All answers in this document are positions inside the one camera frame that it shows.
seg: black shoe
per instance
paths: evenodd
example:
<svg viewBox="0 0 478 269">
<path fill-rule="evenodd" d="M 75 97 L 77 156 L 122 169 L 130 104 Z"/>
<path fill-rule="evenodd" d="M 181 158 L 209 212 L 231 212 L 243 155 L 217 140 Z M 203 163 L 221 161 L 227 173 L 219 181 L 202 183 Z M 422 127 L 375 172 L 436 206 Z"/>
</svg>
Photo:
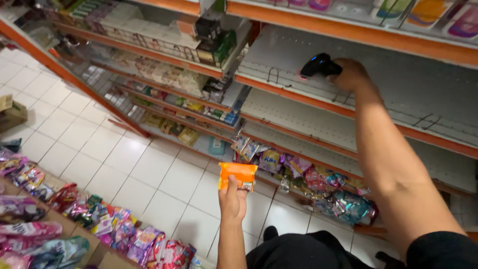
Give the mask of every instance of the black shoe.
<svg viewBox="0 0 478 269">
<path fill-rule="evenodd" d="M 273 239 L 274 237 L 278 237 L 278 236 L 279 236 L 279 233 L 277 232 L 277 229 L 274 226 L 269 226 L 264 231 L 264 235 L 263 235 L 264 242 L 269 241 Z"/>
</svg>

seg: orange package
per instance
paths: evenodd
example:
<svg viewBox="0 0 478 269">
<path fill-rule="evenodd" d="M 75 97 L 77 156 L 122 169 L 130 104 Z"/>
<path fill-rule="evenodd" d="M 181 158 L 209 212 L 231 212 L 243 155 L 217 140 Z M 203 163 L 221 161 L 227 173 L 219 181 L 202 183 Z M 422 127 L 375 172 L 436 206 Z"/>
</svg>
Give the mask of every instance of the orange package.
<svg viewBox="0 0 478 269">
<path fill-rule="evenodd" d="M 238 190 L 252 191 L 257 165 L 222 162 L 220 162 L 219 165 L 221 166 L 219 190 L 228 188 L 228 177 L 229 175 L 233 175 L 238 180 Z"/>
</svg>

